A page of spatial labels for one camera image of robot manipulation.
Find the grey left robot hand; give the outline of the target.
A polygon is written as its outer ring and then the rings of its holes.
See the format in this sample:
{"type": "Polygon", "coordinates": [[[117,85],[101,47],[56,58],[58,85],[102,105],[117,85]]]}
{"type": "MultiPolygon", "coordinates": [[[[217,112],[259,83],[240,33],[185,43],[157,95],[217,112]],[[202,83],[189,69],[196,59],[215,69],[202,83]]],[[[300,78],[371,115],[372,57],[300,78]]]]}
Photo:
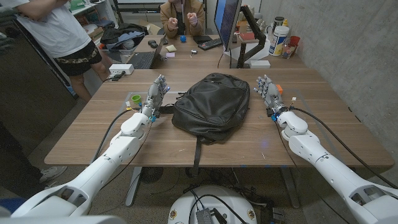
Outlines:
{"type": "Polygon", "coordinates": [[[159,117],[159,108],[162,105],[164,95],[170,90],[164,75],[159,75],[150,86],[147,98],[142,106],[141,113],[146,115],[151,121],[159,117]]]}

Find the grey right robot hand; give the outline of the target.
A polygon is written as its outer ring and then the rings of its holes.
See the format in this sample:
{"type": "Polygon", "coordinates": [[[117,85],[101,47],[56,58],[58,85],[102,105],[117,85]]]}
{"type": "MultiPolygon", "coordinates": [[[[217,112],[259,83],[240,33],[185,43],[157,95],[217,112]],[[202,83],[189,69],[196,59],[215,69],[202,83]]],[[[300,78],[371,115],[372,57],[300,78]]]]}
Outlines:
{"type": "Polygon", "coordinates": [[[263,78],[258,77],[256,82],[258,87],[254,87],[254,91],[260,94],[264,100],[267,116],[276,121],[281,113],[287,111],[277,85],[266,75],[263,78]]]}

